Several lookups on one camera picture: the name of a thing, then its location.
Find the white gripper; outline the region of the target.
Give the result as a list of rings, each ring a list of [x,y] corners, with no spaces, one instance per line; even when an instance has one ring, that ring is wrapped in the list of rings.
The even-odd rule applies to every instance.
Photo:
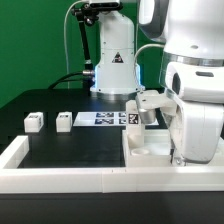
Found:
[[[175,155],[209,163],[224,124],[224,67],[170,62],[164,81],[166,96],[177,106],[168,124]]]

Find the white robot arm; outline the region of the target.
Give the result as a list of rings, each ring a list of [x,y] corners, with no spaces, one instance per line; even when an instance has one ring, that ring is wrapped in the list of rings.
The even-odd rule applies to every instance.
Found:
[[[133,24],[118,4],[90,0],[99,12],[101,41],[91,93],[110,99],[135,94],[143,122],[152,123],[161,110],[176,158],[209,163],[224,125],[224,0],[139,1],[139,28],[163,49],[162,94],[140,84]]]

